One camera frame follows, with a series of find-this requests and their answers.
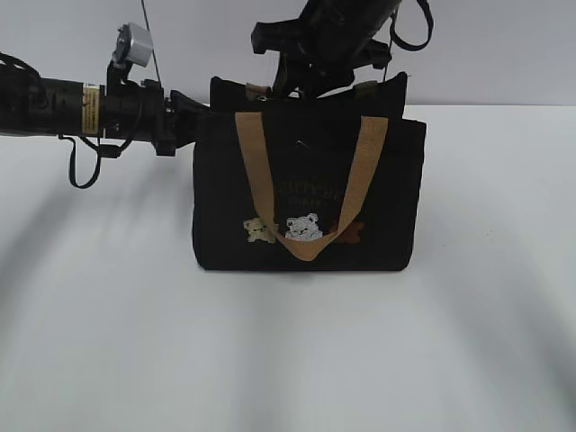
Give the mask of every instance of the white table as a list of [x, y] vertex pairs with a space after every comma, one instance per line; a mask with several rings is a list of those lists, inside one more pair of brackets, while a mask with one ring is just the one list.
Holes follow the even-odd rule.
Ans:
[[190, 148], [79, 192], [67, 143], [1, 138], [0, 430], [576, 430], [576, 108], [407, 117], [400, 274], [205, 273]]

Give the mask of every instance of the black bag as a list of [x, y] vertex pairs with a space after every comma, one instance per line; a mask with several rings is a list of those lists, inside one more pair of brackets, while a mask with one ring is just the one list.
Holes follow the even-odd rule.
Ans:
[[[369, 109], [393, 113], [396, 107], [398, 113], [401, 105], [403, 112], [404, 95], [380, 105], [371, 100]], [[358, 97], [339, 97], [349, 97], [348, 112], [324, 105], [302, 113], [279, 102], [267, 111], [270, 101], [240, 97], [230, 104], [238, 112], [212, 108], [202, 119], [193, 159], [193, 247], [200, 266], [342, 271], [408, 265], [426, 125], [367, 116]], [[241, 112], [254, 103], [264, 112]]]

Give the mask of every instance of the embroidered bear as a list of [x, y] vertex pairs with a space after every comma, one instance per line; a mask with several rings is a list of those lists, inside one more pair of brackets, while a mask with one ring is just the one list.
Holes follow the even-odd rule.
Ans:
[[276, 242], [276, 237], [260, 218], [245, 220], [244, 229], [248, 232], [248, 241], [250, 243], [254, 243], [256, 240], [266, 241], [270, 244]]
[[323, 236], [318, 224], [318, 215], [310, 213], [308, 216], [300, 218], [288, 218], [286, 225], [288, 231], [285, 234], [287, 239], [298, 241], [313, 241]]

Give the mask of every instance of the bag handle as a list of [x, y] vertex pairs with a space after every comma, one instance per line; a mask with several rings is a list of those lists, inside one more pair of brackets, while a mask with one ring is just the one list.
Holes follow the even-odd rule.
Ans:
[[274, 185], [268, 163], [262, 113], [237, 112], [236, 127], [256, 213], [270, 232], [295, 257], [301, 261], [313, 261], [327, 245], [342, 234], [362, 210], [368, 188], [382, 154], [388, 131], [388, 119], [362, 117], [362, 125], [350, 167], [337, 231], [313, 241], [285, 238], [278, 232], [274, 223]]

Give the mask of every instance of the white surface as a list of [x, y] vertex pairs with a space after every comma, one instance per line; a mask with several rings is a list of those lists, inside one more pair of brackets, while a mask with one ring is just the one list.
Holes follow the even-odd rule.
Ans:
[[[396, 48], [391, 74], [410, 75], [412, 104], [576, 105], [574, 0], [429, 0], [434, 39]], [[207, 102], [214, 75], [271, 85], [277, 55], [252, 54], [257, 21], [296, 18], [306, 0], [147, 0], [163, 82]], [[116, 28], [142, 25], [140, 0], [0, 0], [0, 50], [45, 77], [103, 83]], [[399, 34], [426, 37], [416, 0], [402, 2]], [[387, 29], [378, 35], [388, 41]], [[135, 68], [134, 78], [153, 77]], [[359, 80], [380, 79], [363, 68]]]
[[400, 274], [205, 273], [190, 149], [78, 192], [67, 143], [1, 138], [0, 430], [576, 430], [576, 108], [407, 117]]
[[[393, 51], [391, 73], [406, 70], [411, 75], [411, 103], [576, 104], [574, 0], [429, 2], [436, 20], [432, 43], [418, 53]], [[250, 33], [256, 21], [298, 17], [305, 4], [148, 0], [165, 81], [203, 101], [213, 75], [271, 85], [277, 55], [254, 56]], [[416, 0], [403, 0], [398, 32], [412, 43], [426, 39], [426, 22]], [[387, 28], [377, 39], [388, 42]], [[367, 67], [358, 77], [380, 79], [382, 72]]]

